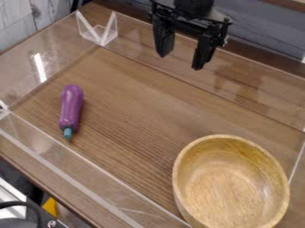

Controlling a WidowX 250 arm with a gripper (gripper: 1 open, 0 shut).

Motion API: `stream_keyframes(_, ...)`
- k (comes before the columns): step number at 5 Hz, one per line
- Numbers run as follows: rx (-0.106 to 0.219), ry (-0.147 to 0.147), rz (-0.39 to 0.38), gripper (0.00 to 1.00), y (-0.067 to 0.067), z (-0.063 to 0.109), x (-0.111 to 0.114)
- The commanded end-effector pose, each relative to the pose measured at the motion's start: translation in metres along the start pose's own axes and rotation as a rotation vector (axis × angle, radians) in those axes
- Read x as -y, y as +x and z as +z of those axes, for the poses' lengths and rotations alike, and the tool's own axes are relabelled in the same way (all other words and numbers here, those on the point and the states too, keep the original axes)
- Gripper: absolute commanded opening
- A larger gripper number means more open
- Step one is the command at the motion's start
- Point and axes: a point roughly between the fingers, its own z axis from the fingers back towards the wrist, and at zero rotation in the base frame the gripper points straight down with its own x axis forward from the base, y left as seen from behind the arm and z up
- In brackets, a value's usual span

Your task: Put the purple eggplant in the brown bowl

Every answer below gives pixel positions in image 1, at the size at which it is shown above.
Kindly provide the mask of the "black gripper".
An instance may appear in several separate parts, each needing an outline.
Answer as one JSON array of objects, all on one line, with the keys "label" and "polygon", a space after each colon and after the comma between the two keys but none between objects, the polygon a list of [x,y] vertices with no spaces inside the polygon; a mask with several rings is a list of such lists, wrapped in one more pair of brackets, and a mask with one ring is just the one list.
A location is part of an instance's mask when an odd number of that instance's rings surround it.
[{"label": "black gripper", "polygon": [[231,17],[215,8],[215,0],[150,0],[154,41],[158,55],[175,49],[176,31],[200,36],[192,68],[200,70],[212,60],[217,46],[228,42]]}]

